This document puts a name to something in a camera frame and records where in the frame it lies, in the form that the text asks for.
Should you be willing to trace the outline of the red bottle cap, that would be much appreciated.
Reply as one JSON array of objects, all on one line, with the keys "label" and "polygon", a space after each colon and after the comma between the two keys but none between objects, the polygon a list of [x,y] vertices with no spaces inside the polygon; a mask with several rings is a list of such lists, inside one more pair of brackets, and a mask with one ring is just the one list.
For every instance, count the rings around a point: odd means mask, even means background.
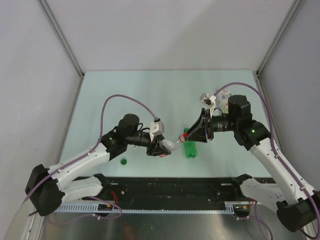
[{"label": "red bottle cap", "polygon": [[185,143],[188,140],[188,133],[184,132],[179,136],[179,141],[181,143]]}]

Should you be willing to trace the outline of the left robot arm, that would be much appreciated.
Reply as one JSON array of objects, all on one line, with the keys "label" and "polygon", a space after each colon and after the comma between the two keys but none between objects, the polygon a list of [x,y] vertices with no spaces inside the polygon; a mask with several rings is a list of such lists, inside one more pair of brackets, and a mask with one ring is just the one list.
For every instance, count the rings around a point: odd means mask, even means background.
[{"label": "left robot arm", "polygon": [[65,163],[50,167],[42,164],[33,168],[25,193],[36,209],[45,217],[61,204],[85,197],[105,200],[110,196],[111,183],[101,173],[79,180],[83,173],[105,164],[123,154],[129,145],[145,147],[148,156],[170,155],[176,143],[164,137],[164,124],[156,120],[147,129],[139,129],[140,119],[126,114],[111,131],[103,135],[97,144]]}]

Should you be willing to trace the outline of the green bottle cap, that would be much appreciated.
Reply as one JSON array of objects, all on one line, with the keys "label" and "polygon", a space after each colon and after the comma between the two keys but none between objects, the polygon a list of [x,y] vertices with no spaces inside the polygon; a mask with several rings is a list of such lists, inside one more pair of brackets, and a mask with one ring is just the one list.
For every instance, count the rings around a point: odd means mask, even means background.
[{"label": "green bottle cap", "polygon": [[121,161],[120,161],[120,163],[121,163],[122,165],[126,165],[127,162],[128,162],[128,161],[127,161],[125,158],[121,159]]}]

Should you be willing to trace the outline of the green plastic bottle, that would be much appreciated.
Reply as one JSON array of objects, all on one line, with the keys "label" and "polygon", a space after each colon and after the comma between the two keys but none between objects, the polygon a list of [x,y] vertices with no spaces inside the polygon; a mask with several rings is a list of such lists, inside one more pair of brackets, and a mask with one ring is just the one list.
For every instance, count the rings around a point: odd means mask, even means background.
[{"label": "green plastic bottle", "polygon": [[198,156],[198,151],[196,147],[196,143],[194,141],[185,140],[183,143],[185,156],[190,158],[195,158]]}]

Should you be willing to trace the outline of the clear bottle red label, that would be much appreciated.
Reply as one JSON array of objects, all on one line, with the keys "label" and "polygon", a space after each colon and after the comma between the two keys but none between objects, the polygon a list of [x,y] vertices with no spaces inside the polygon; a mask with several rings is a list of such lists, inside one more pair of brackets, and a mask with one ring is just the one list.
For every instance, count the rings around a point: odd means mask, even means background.
[{"label": "clear bottle red label", "polygon": [[179,137],[165,138],[161,141],[161,143],[168,151],[168,153],[161,154],[161,158],[171,155],[183,146],[183,142]]}]

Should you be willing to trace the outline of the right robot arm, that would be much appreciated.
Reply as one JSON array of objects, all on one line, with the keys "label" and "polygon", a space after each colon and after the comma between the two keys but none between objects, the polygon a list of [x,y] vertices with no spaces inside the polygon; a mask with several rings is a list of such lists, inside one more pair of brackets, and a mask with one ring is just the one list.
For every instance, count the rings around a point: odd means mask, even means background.
[{"label": "right robot arm", "polygon": [[320,213],[320,193],[293,168],[272,139],[271,133],[253,119],[251,104],[244,95],[228,99],[228,113],[216,115],[203,108],[198,120],[179,136],[181,142],[207,143],[217,132],[232,131],[234,138],[268,171],[276,187],[259,183],[247,174],[240,175],[230,188],[231,196],[242,201],[254,199],[276,213],[282,225],[297,232],[316,220]]}]

